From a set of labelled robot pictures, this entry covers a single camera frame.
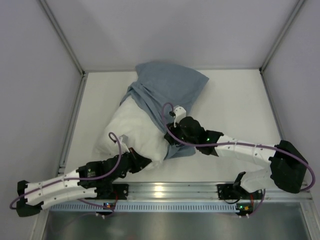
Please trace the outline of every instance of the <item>blue cloth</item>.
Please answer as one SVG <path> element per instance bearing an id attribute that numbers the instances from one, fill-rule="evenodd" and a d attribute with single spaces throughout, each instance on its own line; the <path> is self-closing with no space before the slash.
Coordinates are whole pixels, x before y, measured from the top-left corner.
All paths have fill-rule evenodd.
<path id="1" fill-rule="evenodd" d="M 170 102 L 174 106 L 182 106 L 188 114 L 209 80 L 200 72 L 177 64 L 147 62 L 137 65 L 135 69 L 138 79 L 128 87 L 121 104 L 131 96 L 163 132 L 163 136 L 166 128 L 161 118 L 162 106 Z M 173 121 L 170 110 L 169 106 L 165 110 L 168 123 Z M 169 146 L 165 159 L 191 156 L 195 152 L 194 147 Z"/>

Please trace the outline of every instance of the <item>black and white robotic arm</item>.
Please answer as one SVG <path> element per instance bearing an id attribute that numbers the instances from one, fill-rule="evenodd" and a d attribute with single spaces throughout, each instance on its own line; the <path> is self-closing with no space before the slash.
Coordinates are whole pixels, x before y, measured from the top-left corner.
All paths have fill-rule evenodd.
<path id="1" fill-rule="evenodd" d="M 280 188 L 289 193 L 299 193 L 306 174 L 307 161 L 288 141 L 276 145 L 261 145 L 244 142 L 222 132 L 205 130 L 198 121 L 186 116 L 181 106 L 170 115 L 174 122 L 167 124 L 164 138 L 170 145 L 190 144 L 202 154 L 217 157 L 231 157 L 261 166 L 254 172 L 241 172 L 233 188 L 236 191 L 253 193 L 260 189 Z M 127 148 L 122 138 L 117 142 L 124 150 L 119 155 L 104 161 L 88 162 L 63 176 L 50 180 L 29 183 L 18 182 L 17 197 L 10 205 L 20 217 L 38 214 L 55 204 L 76 199 L 108 199 L 113 192 L 113 181 L 124 178 L 127 172 L 137 173 L 151 160 Z M 282 151 L 302 159 L 304 164 Z"/>
<path id="2" fill-rule="evenodd" d="M 308 162 L 290 142 L 281 140 L 274 145 L 254 144 L 222 132 L 205 130 L 197 120 L 186 116 L 186 111 L 181 106 L 176 106 L 170 115 L 174 117 L 174 122 L 167 124 L 165 139 L 171 145 L 190 143 L 205 155 L 235 158 L 263 168 L 239 173 L 233 185 L 235 189 L 253 193 L 278 187 L 289 193 L 300 192 L 307 168 L 296 159 L 283 154 L 283 151 L 300 158 L 305 164 Z"/>

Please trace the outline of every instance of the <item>white tabletop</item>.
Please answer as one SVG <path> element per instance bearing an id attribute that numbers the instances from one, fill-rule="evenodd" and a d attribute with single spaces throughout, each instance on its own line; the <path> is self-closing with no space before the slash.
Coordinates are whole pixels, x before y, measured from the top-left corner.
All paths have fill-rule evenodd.
<path id="1" fill-rule="evenodd" d="M 190 115 L 207 130 L 253 143 L 278 144 L 280 136 L 258 70 L 201 70 L 209 77 Z M 119 106 L 136 72 L 89 73 L 65 173 L 87 162 L 108 157 L 96 152 L 96 142 Z M 238 173 L 259 169 L 236 159 L 193 156 L 168 159 L 153 170 L 128 173 L 117 182 L 228 182 Z"/>

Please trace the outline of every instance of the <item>perforated metal strip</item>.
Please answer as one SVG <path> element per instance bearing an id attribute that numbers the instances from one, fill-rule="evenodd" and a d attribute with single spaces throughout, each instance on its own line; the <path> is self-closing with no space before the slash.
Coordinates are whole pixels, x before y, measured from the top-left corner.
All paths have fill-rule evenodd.
<path id="1" fill-rule="evenodd" d="M 50 211 L 108 212 L 109 210 L 82 202 L 64 202 L 52 206 Z M 236 213 L 238 210 L 235 204 L 220 202 L 118 202 L 115 212 Z"/>

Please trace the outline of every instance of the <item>wall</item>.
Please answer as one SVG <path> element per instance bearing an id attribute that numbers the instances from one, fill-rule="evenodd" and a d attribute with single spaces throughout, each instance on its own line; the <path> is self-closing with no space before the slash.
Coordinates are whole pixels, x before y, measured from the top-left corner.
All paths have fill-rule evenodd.
<path id="1" fill-rule="evenodd" d="M 29 238 L 35 217 L 9 210 L 20 180 L 53 177 L 80 75 L 36 0 L 0 8 L 0 233 Z"/>
<path id="2" fill-rule="evenodd" d="M 320 1 L 306 2 L 265 78 L 284 135 L 309 161 L 318 177 L 312 189 L 320 212 Z"/>
<path id="3" fill-rule="evenodd" d="M 259 68 L 297 0 L 47 0 L 85 70 Z"/>

